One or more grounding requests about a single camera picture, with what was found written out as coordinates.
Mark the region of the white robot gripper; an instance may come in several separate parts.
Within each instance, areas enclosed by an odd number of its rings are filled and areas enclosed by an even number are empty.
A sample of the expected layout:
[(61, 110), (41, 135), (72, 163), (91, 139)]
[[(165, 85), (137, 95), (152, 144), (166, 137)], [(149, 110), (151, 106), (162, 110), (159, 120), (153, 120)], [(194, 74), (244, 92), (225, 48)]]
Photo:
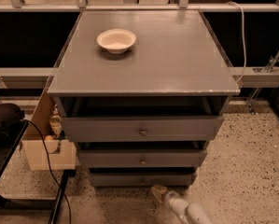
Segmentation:
[(182, 224), (213, 224), (205, 209), (198, 203), (189, 203), (177, 192), (161, 185), (151, 187), (151, 192), (159, 203), (164, 203)]

